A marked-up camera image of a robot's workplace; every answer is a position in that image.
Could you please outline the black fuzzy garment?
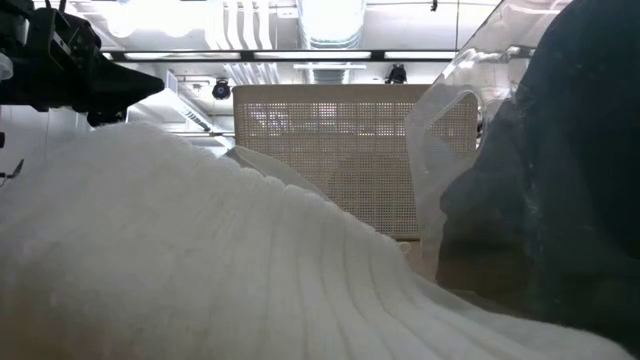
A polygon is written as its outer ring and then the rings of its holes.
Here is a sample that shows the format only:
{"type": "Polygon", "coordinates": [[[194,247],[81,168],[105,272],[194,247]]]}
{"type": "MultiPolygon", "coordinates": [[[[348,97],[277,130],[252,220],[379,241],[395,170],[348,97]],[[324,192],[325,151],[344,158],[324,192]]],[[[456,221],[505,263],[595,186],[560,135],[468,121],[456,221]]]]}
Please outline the black fuzzy garment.
{"type": "Polygon", "coordinates": [[[640,358],[640,0],[555,17],[440,207],[440,285],[640,358]]]}

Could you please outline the white perforated plastic basket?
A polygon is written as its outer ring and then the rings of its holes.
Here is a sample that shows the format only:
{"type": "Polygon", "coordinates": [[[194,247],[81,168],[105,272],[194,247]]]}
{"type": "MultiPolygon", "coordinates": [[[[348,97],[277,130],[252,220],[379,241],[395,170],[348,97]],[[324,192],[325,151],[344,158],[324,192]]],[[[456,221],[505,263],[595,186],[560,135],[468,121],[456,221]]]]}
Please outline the white perforated plastic basket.
{"type": "Polygon", "coordinates": [[[345,211],[420,239],[405,119],[425,85],[254,85],[233,91],[238,145],[293,168],[345,211]]]}

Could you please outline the black tilted monitor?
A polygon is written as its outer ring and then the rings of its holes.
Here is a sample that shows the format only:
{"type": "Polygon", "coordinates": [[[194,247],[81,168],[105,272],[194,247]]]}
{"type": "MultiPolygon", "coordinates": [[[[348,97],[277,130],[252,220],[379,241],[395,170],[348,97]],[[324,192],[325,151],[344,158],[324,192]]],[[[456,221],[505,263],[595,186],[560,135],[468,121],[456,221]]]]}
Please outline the black tilted monitor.
{"type": "Polygon", "coordinates": [[[20,174],[23,165],[24,160],[21,159],[12,172],[0,172],[0,188],[3,187],[8,180],[16,178],[20,174]]]}

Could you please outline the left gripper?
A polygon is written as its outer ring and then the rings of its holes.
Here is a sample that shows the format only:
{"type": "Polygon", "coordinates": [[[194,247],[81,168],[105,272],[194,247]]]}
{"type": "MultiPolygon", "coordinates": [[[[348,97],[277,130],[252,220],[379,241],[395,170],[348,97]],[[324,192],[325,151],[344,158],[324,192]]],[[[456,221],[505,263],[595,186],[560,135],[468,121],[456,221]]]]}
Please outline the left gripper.
{"type": "Polygon", "coordinates": [[[43,112],[79,101],[88,124],[101,127],[125,122],[127,107],[165,89],[161,78],[99,56],[100,49],[83,18],[58,8],[0,8],[0,105],[43,112]]]}

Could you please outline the white ribbed cloth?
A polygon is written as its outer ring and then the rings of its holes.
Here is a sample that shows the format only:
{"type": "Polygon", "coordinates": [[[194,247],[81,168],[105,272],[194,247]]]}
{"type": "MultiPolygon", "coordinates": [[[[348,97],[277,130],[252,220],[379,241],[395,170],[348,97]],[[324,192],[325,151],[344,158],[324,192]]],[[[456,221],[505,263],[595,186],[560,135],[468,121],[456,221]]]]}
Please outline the white ribbed cloth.
{"type": "Polygon", "coordinates": [[[421,279],[316,194],[150,125],[0,188],[0,360],[635,360],[421,279]]]}

